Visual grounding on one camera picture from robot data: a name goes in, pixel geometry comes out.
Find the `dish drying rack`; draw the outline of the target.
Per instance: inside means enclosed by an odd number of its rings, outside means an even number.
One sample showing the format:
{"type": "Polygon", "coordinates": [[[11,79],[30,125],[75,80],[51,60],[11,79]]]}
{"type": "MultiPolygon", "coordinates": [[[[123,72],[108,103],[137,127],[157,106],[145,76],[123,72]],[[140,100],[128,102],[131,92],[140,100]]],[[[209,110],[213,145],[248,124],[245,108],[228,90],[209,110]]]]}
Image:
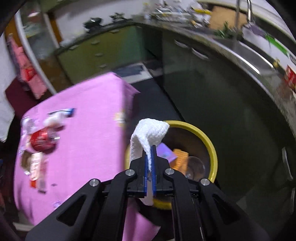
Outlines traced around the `dish drying rack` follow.
{"type": "Polygon", "coordinates": [[[184,23],[188,22],[191,18],[189,13],[181,13],[175,11],[162,11],[160,9],[155,9],[152,12],[152,16],[154,16],[159,21],[165,22],[175,22],[175,23],[184,23]]]}

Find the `black wok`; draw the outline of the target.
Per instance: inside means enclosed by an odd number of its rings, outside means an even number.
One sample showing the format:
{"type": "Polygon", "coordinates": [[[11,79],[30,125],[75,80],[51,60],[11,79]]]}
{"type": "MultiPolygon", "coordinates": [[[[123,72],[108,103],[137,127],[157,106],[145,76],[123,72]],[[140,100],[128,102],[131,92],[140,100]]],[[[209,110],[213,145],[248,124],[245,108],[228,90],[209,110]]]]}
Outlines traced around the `black wok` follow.
{"type": "Polygon", "coordinates": [[[90,32],[102,27],[102,18],[90,18],[88,21],[83,23],[83,27],[85,28],[86,32],[90,32]]]}

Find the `green kitchen cabinets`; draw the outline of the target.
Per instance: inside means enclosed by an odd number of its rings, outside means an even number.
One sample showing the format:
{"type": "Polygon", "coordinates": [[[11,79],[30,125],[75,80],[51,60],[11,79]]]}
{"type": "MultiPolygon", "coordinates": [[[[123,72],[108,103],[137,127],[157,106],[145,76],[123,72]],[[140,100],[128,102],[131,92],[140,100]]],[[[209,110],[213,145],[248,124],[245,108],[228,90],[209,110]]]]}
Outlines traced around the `green kitchen cabinets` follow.
{"type": "Polygon", "coordinates": [[[136,26],[98,34],[57,55],[72,84],[139,62],[143,57],[142,31],[136,26]]]}

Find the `pink cardboard box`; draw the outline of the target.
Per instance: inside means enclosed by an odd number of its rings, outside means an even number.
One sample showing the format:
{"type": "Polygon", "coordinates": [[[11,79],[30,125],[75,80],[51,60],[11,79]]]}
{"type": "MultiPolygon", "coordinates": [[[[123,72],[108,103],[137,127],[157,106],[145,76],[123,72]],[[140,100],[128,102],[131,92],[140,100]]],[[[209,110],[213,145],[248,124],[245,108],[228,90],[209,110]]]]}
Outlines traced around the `pink cardboard box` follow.
{"type": "Polygon", "coordinates": [[[156,151],[158,157],[167,159],[169,163],[177,159],[176,154],[164,143],[160,143],[156,147],[156,151]]]}

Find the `red cola can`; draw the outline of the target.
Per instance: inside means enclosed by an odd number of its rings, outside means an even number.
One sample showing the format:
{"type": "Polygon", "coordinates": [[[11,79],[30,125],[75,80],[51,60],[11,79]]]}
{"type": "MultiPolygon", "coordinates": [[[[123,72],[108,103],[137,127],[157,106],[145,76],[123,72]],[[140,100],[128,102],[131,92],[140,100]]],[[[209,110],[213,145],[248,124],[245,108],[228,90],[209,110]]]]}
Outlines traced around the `red cola can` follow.
{"type": "Polygon", "coordinates": [[[53,150],[60,140],[60,136],[53,128],[43,128],[31,135],[30,145],[37,152],[53,150]]]}

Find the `clear plastic lid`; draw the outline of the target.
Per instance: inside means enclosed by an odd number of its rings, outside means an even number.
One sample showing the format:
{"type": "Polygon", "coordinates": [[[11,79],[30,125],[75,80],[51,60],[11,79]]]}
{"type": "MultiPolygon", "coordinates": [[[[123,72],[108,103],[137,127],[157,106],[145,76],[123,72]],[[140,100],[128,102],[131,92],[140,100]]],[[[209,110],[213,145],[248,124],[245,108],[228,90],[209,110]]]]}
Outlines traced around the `clear plastic lid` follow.
{"type": "Polygon", "coordinates": [[[35,131],[35,122],[32,118],[29,118],[28,116],[24,117],[22,119],[22,129],[23,133],[25,134],[32,134],[35,131]]]}

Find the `clear plastic cup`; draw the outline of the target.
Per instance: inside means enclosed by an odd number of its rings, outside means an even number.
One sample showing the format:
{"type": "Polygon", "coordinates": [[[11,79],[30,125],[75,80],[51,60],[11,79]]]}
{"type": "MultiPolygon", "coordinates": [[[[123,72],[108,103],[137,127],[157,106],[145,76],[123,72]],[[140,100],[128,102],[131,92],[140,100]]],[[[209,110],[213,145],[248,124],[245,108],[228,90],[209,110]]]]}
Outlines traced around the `clear plastic cup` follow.
{"type": "Polygon", "coordinates": [[[185,171],[186,178],[199,181],[200,179],[204,178],[205,173],[205,166],[198,157],[189,156],[187,158],[187,166],[185,171]]]}

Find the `white foam fruit net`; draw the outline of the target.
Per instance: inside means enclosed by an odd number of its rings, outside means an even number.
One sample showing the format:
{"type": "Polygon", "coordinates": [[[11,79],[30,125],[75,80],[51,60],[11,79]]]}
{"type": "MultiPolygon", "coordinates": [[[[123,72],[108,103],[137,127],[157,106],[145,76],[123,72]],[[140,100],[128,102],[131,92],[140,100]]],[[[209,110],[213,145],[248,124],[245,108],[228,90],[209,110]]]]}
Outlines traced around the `white foam fruit net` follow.
{"type": "Polygon", "coordinates": [[[141,199],[142,203],[147,206],[154,204],[154,196],[156,195],[156,154],[153,146],[158,146],[170,125],[165,121],[145,118],[138,122],[130,139],[129,160],[144,156],[144,163],[147,165],[147,176],[144,178],[146,196],[141,199]]]}

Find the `blue floor mat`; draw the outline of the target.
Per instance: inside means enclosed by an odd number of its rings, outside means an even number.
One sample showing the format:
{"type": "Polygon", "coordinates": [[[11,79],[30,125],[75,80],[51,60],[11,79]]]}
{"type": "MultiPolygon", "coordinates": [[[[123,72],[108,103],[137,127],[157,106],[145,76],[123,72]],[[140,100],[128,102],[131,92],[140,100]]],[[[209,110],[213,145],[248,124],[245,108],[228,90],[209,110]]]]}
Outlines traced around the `blue floor mat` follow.
{"type": "Polygon", "coordinates": [[[152,78],[148,69],[142,63],[135,63],[113,70],[113,72],[129,84],[152,78]]]}

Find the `white plastic bottle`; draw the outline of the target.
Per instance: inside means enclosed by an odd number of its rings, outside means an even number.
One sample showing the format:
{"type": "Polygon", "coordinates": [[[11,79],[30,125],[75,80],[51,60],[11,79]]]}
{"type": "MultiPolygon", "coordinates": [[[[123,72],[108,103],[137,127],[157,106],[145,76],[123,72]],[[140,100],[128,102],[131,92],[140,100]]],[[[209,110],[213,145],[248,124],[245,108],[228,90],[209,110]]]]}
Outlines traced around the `white plastic bottle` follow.
{"type": "Polygon", "coordinates": [[[59,128],[64,125],[65,116],[62,113],[54,113],[48,116],[44,121],[43,124],[46,127],[53,127],[59,128]]]}

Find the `wooden cutting board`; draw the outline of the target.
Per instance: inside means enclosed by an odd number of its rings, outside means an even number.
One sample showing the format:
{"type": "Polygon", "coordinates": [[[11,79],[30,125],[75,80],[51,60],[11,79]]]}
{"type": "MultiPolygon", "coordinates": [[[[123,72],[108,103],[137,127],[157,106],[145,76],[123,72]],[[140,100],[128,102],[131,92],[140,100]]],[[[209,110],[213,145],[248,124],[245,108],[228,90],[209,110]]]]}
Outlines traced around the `wooden cutting board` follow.
{"type": "Polygon", "coordinates": [[[222,6],[214,6],[211,10],[210,26],[212,30],[222,30],[227,22],[229,28],[235,27],[236,11],[222,6]]]}

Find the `orange foam fruit net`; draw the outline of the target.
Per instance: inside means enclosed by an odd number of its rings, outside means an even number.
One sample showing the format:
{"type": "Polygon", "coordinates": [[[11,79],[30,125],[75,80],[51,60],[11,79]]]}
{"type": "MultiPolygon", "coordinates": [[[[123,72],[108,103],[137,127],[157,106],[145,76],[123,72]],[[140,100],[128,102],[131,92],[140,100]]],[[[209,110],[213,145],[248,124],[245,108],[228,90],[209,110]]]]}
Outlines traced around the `orange foam fruit net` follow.
{"type": "Polygon", "coordinates": [[[170,167],[186,175],[189,154],[181,149],[174,149],[173,153],[177,158],[170,162],[170,167]]]}

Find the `pink hanging apron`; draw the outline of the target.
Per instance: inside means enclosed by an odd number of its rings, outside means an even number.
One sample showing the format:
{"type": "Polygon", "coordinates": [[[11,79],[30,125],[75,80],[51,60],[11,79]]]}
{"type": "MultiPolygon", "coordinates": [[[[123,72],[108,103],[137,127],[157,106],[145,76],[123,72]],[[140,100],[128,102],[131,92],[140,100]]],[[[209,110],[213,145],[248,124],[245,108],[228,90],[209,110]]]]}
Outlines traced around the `pink hanging apron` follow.
{"type": "Polygon", "coordinates": [[[40,99],[47,91],[46,84],[27,57],[23,47],[18,46],[15,42],[13,34],[8,35],[6,43],[15,66],[16,77],[22,88],[31,92],[35,99],[40,99]]]}

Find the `red white milk carton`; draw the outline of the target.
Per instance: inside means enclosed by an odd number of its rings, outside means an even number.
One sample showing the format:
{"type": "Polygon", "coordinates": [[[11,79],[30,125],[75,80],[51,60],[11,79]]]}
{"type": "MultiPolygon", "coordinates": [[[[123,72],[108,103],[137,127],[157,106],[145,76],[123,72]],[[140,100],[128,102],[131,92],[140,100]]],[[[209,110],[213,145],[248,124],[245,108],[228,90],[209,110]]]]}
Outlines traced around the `red white milk carton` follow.
{"type": "Polygon", "coordinates": [[[29,176],[29,186],[38,192],[47,192],[47,157],[43,152],[31,153],[24,151],[21,157],[21,167],[29,176]]]}

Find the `pink tablecloth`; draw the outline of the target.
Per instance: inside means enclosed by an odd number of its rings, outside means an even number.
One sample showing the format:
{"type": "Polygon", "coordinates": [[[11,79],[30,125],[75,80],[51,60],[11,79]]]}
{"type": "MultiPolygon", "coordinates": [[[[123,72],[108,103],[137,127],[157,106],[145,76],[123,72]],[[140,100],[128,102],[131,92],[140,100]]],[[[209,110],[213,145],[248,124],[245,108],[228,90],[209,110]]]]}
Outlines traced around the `pink tablecloth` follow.
{"type": "Polygon", "coordinates": [[[47,192],[29,186],[21,167],[24,151],[37,153],[23,133],[14,178],[17,208],[33,224],[26,240],[152,240],[159,226],[138,213],[124,170],[125,114],[137,91],[114,73],[74,85],[27,111],[35,131],[48,113],[74,108],[64,125],[53,128],[60,140],[47,157],[47,192]]]}

